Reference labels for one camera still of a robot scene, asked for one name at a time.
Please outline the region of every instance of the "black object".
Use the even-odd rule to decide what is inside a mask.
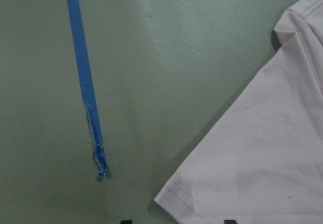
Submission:
[[[120,224],[132,224],[132,220],[122,220]]]
[[[224,220],[224,224],[237,224],[235,220]]]

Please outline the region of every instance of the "fabric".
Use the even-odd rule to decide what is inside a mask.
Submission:
[[[323,223],[323,0],[275,31],[282,47],[155,197],[178,223]]]

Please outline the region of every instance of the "white cloth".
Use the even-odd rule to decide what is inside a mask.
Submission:
[[[275,31],[282,47],[155,197],[179,223],[323,223],[323,0]]]

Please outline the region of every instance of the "blue tape strip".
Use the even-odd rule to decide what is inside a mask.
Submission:
[[[86,108],[86,114],[90,125],[94,145],[94,157],[100,167],[99,177],[104,178],[108,171],[104,148],[102,147],[102,134],[99,116],[97,113],[94,88],[91,77],[91,68],[87,54],[85,34],[82,23],[82,15],[79,0],[67,0],[70,14],[71,29],[74,42],[74,50],[79,72],[82,99]]]

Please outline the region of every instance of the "gray surface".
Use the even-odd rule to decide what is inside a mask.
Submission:
[[[112,170],[99,181],[66,0],[0,0],[1,223],[176,223],[154,196],[296,1],[80,0]]]

